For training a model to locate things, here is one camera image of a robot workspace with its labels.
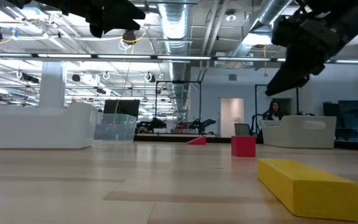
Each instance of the woman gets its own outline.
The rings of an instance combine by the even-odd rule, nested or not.
[[[277,100],[272,100],[270,102],[270,107],[268,111],[264,113],[264,120],[268,121],[281,121],[285,113],[281,113],[280,104]]]

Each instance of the white pillar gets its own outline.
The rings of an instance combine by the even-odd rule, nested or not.
[[[43,62],[40,108],[64,108],[67,71],[63,62]]]

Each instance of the computer monitor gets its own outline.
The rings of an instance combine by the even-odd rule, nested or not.
[[[358,100],[340,100],[338,105],[345,128],[358,129]]]
[[[140,100],[106,100],[104,104],[104,114],[127,114],[137,118],[139,115]]]

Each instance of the floor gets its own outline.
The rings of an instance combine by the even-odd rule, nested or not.
[[[257,147],[358,182],[358,151]],[[0,223],[349,223],[294,217],[229,144],[0,150]]]

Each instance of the red block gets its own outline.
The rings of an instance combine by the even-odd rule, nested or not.
[[[256,156],[256,138],[253,136],[232,136],[231,155],[237,157]]]
[[[200,137],[198,137],[196,139],[188,141],[186,144],[191,144],[191,145],[203,145],[203,144],[206,144],[206,136],[200,136]]]

